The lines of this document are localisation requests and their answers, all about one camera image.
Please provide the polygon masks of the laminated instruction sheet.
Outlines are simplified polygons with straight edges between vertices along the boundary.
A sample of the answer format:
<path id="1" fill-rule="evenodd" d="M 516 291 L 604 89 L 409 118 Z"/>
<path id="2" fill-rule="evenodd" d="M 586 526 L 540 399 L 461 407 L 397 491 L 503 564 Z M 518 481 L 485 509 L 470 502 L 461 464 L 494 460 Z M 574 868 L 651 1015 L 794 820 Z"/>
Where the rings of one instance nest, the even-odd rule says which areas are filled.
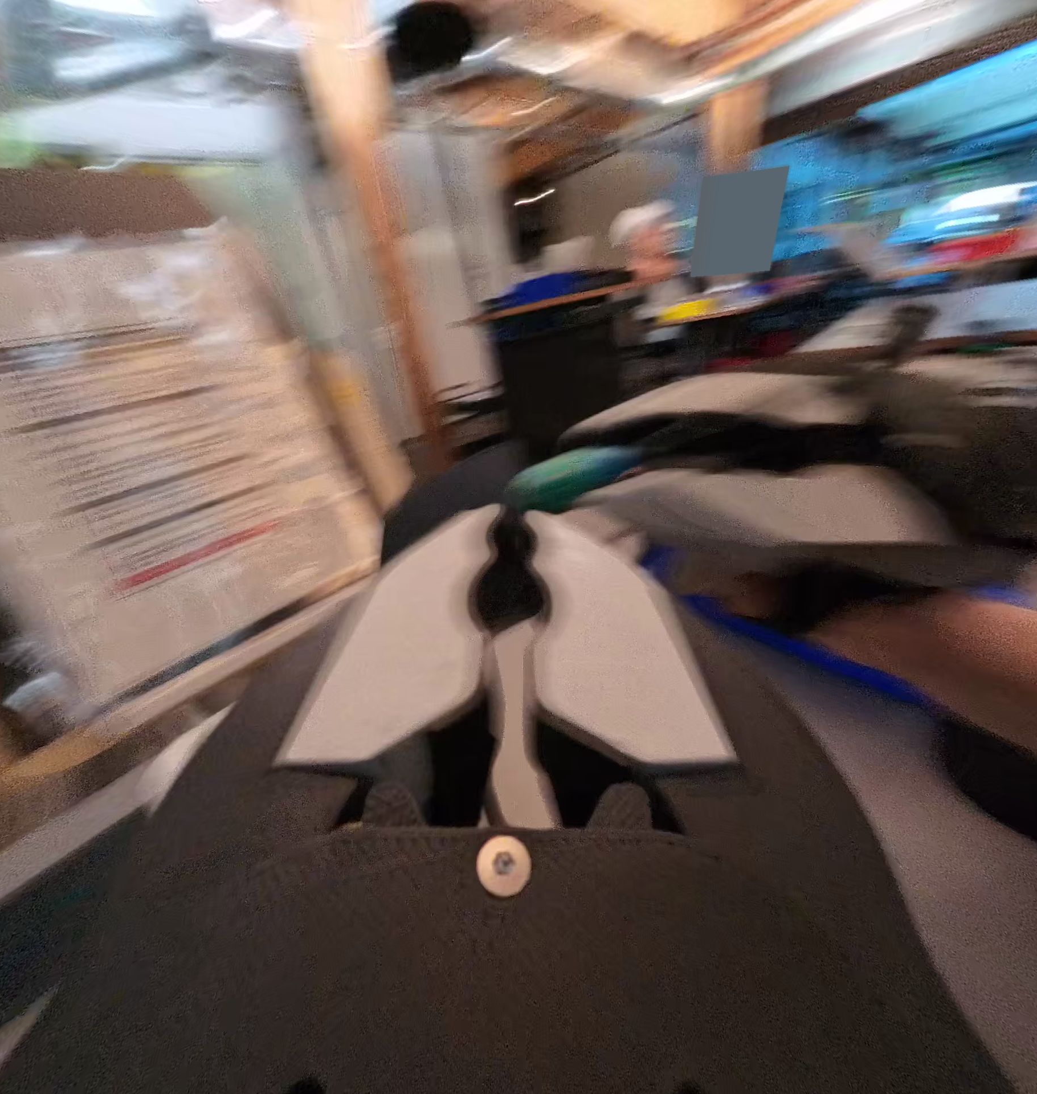
<path id="1" fill-rule="evenodd" d="M 0 594 L 74 719 L 377 565 L 248 258 L 223 221 L 0 244 Z"/>

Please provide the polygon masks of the wooden post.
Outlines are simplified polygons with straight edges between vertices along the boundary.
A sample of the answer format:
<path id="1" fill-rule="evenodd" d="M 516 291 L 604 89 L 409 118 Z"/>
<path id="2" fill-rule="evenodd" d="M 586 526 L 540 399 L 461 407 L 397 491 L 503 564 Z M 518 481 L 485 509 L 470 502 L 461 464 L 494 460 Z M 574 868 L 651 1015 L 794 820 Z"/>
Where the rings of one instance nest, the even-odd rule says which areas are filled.
<path id="1" fill-rule="evenodd" d="M 288 5 L 304 38 L 303 67 L 322 140 L 353 187 L 375 292 L 395 336 L 397 365 L 421 427 L 423 465 L 431 477 L 438 477 L 451 467 L 452 451 L 401 253 L 405 226 L 399 190 L 384 149 L 391 121 L 389 75 L 383 48 L 373 36 L 370 4 L 298 1 Z"/>

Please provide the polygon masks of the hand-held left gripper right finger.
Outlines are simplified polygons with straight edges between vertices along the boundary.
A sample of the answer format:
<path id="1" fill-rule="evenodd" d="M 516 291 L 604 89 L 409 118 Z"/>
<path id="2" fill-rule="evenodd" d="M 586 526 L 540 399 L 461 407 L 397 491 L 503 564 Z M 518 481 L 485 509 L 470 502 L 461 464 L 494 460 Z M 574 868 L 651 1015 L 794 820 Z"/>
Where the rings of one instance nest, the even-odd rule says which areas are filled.
<path id="1" fill-rule="evenodd" d="M 669 595 L 636 562 L 563 517 L 526 516 L 547 602 L 532 651 L 539 713 L 641 770 L 697 770 L 737 757 Z"/>

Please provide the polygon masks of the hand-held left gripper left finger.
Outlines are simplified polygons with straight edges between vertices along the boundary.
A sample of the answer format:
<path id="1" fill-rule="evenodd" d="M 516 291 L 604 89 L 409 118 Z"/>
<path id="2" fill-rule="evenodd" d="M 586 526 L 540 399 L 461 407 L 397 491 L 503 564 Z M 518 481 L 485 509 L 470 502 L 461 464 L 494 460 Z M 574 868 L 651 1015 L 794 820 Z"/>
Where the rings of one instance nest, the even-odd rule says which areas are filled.
<path id="1" fill-rule="evenodd" d="M 471 707 L 489 641 L 473 592 L 501 515 L 462 512 L 381 568 L 338 624 L 277 767 L 365 770 Z"/>

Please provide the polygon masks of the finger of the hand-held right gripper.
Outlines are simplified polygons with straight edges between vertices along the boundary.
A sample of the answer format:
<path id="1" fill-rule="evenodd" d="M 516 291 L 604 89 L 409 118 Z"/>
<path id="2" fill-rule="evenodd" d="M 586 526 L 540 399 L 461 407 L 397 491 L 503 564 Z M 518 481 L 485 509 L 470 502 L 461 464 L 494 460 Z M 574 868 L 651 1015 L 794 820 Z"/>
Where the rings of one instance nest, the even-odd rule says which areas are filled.
<path id="1" fill-rule="evenodd" d="M 629 446 L 675 426 L 834 429 L 881 437 L 881 414 L 852 375 L 727 372 L 698 375 L 628 398 L 566 429 L 561 453 Z"/>
<path id="2" fill-rule="evenodd" d="M 640 472 L 582 497 L 661 546 L 808 557 L 837 549 L 944 548 L 960 540 L 894 472 L 826 464 L 804 472 Z"/>

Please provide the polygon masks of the blue storage bin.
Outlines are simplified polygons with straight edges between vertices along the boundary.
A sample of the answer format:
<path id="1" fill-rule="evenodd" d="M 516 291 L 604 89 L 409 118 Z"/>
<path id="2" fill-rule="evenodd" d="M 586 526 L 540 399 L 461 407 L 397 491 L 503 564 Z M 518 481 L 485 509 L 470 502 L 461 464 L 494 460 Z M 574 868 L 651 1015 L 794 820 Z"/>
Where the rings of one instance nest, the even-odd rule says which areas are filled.
<path id="1" fill-rule="evenodd" d="M 653 577 L 667 590 L 671 587 L 674 565 L 678 561 L 678 552 L 664 547 L 648 547 L 642 554 L 640 565 L 650 577 Z M 738 636 L 753 642 L 756 647 L 770 649 L 791 657 L 799 663 L 812 666 L 840 678 L 846 683 L 877 693 L 879 696 L 902 705 L 936 712 L 943 708 L 929 699 L 924 693 L 918 691 L 908 680 L 895 677 L 881 670 L 869 667 L 860 662 L 844 657 L 809 641 L 785 636 L 764 622 L 735 616 L 722 607 L 716 600 L 699 593 L 674 593 L 681 603 L 700 619 L 716 626 L 726 635 Z M 978 597 L 992 603 L 1010 604 L 1021 609 L 1033 609 L 1035 602 L 1032 594 L 1012 586 L 988 586 L 978 590 Z"/>

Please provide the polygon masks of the black round ceiling fixture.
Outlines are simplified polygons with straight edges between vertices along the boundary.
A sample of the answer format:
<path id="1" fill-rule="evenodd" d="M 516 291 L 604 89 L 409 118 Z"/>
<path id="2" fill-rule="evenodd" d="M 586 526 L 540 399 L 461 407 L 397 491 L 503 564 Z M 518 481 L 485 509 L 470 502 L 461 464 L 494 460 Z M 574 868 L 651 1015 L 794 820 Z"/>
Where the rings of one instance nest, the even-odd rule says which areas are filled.
<path id="1" fill-rule="evenodd" d="M 391 20 L 386 60 L 397 84 L 446 71 L 471 53 L 479 34 L 465 7 L 452 1 L 417 1 Z"/>

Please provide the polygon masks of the person's right forearm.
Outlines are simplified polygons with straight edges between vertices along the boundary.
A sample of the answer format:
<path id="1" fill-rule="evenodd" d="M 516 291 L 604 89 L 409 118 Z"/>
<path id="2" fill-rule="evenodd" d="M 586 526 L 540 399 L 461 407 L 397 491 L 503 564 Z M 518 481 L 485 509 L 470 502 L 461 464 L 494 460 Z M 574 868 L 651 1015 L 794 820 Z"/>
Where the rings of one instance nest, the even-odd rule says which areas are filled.
<path id="1" fill-rule="evenodd" d="M 736 577 L 716 600 L 919 693 L 936 709 L 949 779 L 1037 842 L 1036 610 L 834 566 Z"/>

